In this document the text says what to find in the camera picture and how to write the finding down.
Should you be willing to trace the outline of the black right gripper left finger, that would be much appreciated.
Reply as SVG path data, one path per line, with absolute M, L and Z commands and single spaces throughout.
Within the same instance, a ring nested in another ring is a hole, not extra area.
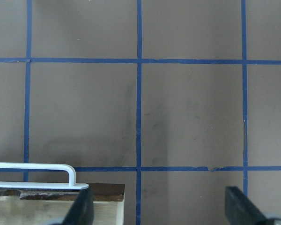
M 79 192 L 70 210 L 62 221 L 63 225 L 92 225 L 94 221 L 93 192 L 91 188 Z

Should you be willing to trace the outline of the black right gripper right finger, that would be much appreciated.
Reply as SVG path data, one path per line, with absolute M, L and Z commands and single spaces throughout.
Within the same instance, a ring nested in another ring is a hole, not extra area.
M 225 217 L 230 225 L 272 224 L 238 187 L 225 188 Z

